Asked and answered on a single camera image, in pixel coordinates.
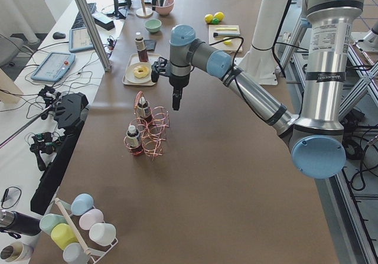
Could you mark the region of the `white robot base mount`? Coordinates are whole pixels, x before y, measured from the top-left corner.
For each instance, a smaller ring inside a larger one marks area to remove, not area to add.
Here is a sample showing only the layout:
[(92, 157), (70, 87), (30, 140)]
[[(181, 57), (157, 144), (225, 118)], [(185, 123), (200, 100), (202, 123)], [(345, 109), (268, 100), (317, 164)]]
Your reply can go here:
[(286, 7), (291, 0), (262, 0), (250, 50), (239, 66), (247, 75), (262, 85), (276, 85), (273, 45), (279, 34)]

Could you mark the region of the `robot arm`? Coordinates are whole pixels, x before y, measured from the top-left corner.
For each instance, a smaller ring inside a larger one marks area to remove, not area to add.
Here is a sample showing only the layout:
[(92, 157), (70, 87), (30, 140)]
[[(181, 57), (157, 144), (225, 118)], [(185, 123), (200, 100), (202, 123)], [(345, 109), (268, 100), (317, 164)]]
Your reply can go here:
[(180, 107), (192, 68), (219, 78), (249, 105), (287, 144), (294, 165), (305, 175), (323, 179), (340, 172), (346, 162), (344, 128), (339, 121), (346, 79), (348, 44), (353, 21), (364, 0), (304, 0), (302, 11), (311, 27), (301, 113), (291, 114), (265, 89), (275, 78), (274, 45), (291, 0), (263, 0), (250, 51), (240, 65), (224, 51), (198, 39), (189, 25), (171, 30), (170, 56), (152, 65), (173, 87), (172, 106)]

